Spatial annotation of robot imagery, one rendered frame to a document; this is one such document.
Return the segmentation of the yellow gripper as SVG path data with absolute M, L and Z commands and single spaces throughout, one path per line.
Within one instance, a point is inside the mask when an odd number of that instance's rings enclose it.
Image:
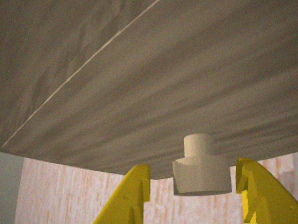
M 250 224 L 298 224 L 298 201 L 259 162 L 239 157 L 236 193 L 242 194 L 243 221 Z M 143 224 L 150 201 L 150 165 L 134 166 L 117 186 L 93 224 Z

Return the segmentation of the wooden chest of drawers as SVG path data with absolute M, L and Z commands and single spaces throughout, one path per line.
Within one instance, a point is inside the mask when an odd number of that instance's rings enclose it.
M 105 1 L 47 0 L 0 87 L 0 152 L 82 169 L 124 176 L 127 174 L 2 148 L 10 116 L 53 60 Z

